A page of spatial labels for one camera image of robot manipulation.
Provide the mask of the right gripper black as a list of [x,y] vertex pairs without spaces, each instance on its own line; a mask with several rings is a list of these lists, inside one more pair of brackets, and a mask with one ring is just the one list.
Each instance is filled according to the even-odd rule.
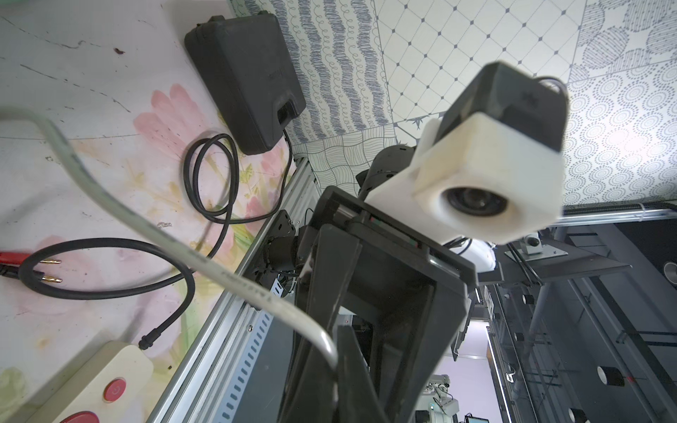
[[458,334],[474,265],[335,187],[298,260],[294,347],[278,422],[408,422]]

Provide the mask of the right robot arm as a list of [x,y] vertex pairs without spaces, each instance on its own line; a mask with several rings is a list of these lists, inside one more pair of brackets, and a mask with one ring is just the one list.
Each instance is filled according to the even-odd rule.
[[338,366],[302,338],[282,422],[407,422],[464,326],[474,265],[366,199],[400,176],[414,149],[391,146],[357,177],[352,196],[326,189],[297,251],[295,303],[333,333]]

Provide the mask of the cream power strip red sockets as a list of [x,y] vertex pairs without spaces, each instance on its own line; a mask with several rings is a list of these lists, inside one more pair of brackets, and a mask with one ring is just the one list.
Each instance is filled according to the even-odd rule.
[[138,347],[110,341],[29,420],[121,422],[152,374],[153,363]]

